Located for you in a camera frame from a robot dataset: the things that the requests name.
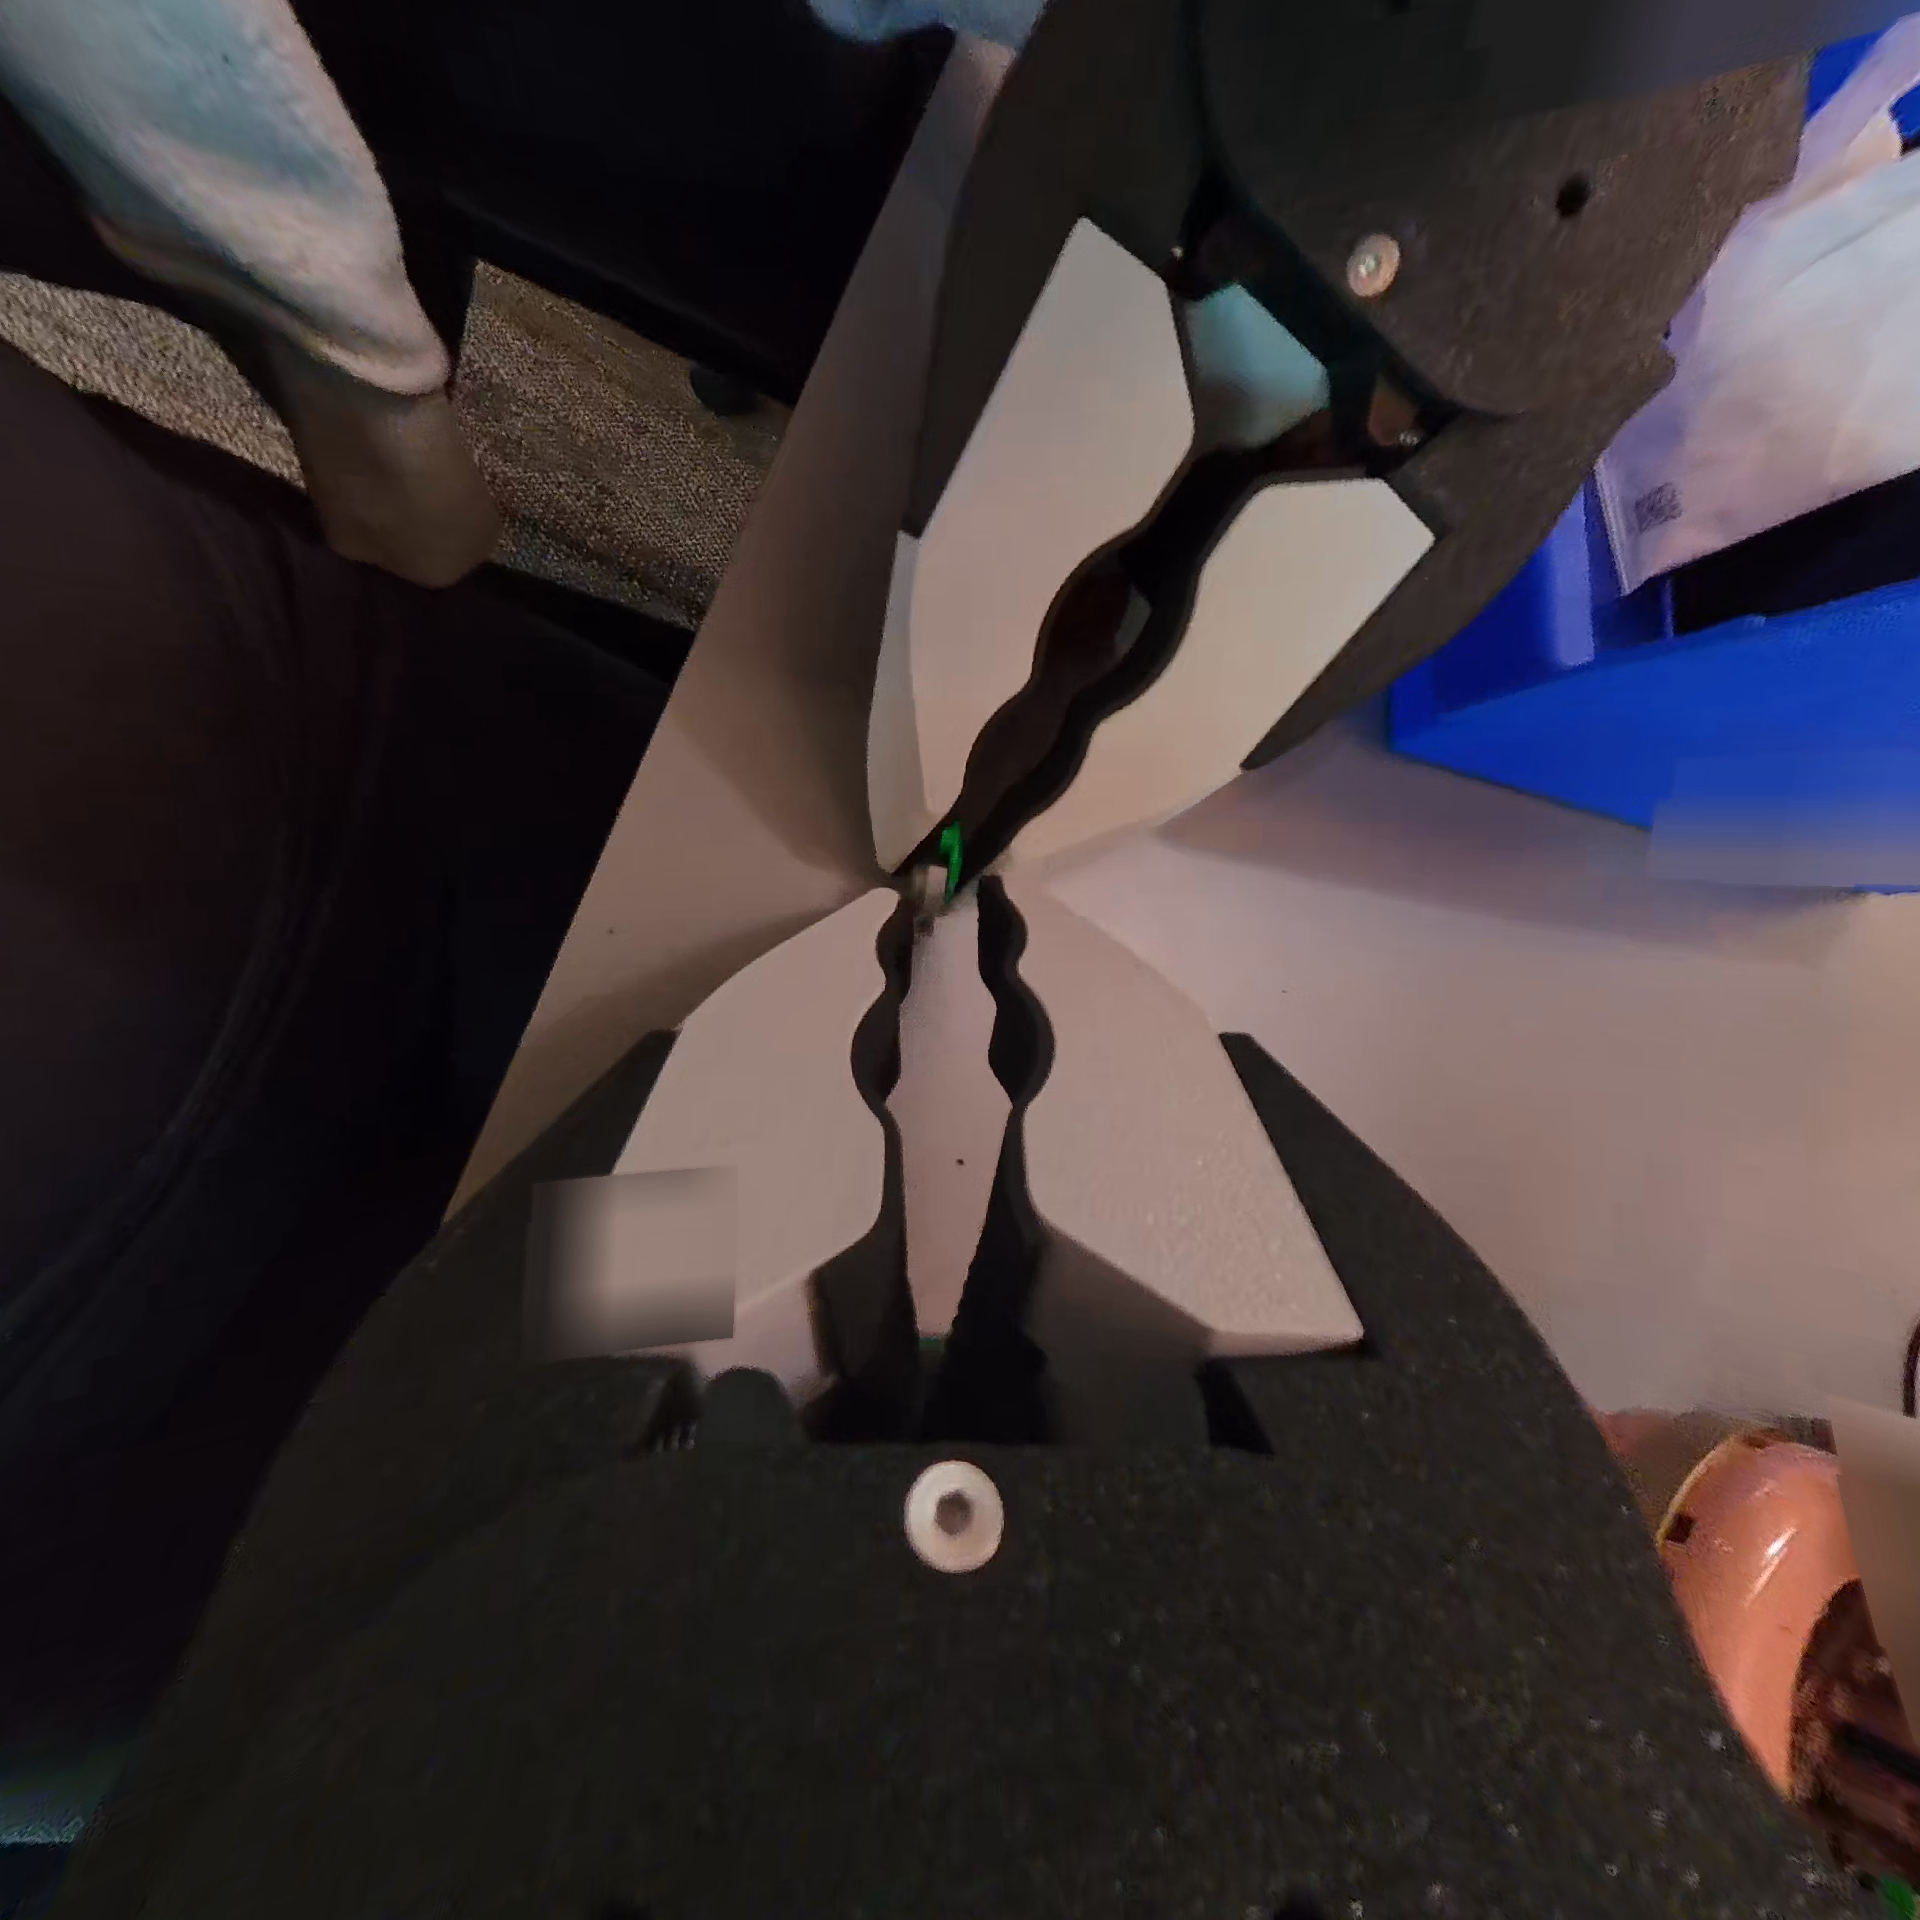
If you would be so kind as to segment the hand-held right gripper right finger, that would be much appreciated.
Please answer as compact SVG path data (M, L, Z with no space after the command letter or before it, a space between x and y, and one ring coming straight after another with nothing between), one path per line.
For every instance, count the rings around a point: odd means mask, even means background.
M1038 1011L1016 1092L1048 1357L1287 1357L1360 1318L1208 1011L1036 879L978 884L978 938Z

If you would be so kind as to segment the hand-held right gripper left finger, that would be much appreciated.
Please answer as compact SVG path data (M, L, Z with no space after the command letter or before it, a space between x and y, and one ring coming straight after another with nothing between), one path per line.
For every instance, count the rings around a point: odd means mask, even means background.
M631 1348L879 1357L914 1345L888 1113L914 914L873 888L681 1021L631 1133Z

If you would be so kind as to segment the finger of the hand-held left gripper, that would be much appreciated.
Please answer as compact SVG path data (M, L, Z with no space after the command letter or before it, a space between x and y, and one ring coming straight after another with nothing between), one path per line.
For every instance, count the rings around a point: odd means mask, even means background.
M910 868L986 725L1030 679L1067 579L1189 459L1194 415L1161 279L1076 220L930 510L899 533L867 704L867 819Z
M950 812L963 884L1158 828L1230 782L1429 550L1380 478L1279 452L1185 459L1067 579L1029 686L978 736Z

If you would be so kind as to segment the pink toy flower pot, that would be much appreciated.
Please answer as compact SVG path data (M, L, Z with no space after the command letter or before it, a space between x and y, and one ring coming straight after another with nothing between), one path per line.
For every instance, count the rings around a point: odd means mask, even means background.
M1916 1918L1916 1415L1598 1415L1748 1751Z

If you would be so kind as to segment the blue storage bin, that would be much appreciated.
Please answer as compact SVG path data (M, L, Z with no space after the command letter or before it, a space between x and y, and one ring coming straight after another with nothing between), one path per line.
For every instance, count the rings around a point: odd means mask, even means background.
M1804 121L1871 38L1812 59ZM1391 747L1650 828L1669 879L1912 896L1916 470L1637 591L1594 478L1391 689Z

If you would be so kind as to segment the white plastic bag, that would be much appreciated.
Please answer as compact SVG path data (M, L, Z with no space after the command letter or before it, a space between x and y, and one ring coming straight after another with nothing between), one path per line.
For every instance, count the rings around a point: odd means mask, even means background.
M1598 462L1619 588L1916 468L1916 17L1812 111L1669 325L1676 372Z

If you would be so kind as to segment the person's legs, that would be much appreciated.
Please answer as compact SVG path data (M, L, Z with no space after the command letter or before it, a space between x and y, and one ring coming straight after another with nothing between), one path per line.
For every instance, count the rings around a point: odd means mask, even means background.
M3 1769L179 1670L430 1240L692 637L341 560L3 348Z

